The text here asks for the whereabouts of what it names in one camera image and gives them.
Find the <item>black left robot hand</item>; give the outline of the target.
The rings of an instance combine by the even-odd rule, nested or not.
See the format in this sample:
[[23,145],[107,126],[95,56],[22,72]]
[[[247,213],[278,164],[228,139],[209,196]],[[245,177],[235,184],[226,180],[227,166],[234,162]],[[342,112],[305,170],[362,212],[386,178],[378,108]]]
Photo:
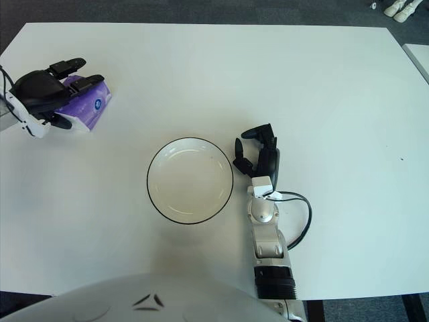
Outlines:
[[62,60],[45,70],[34,70],[19,78],[4,93],[5,102],[13,107],[12,114],[21,128],[31,136],[42,138],[51,127],[69,130],[71,121],[56,112],[73,99],[87,94],[105,78],[100,74],[80,77],[70,84],[61,82],[86,64],[83,58]]

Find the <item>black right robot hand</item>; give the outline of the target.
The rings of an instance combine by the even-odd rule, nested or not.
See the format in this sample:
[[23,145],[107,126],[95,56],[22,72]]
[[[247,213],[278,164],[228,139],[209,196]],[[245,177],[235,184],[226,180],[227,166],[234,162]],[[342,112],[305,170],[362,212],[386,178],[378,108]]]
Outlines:
[[235,159],[233,164],[242,173],[250,178],[268,176],[273,188],[278,182],[280,165],[280,151],[277,148],[277,138],[273,134],[270,123],[263,124],[241,134],[246,140],[257,140],[261,144],[256,167],[244,157],[243,144],[239,138],[235,139]]

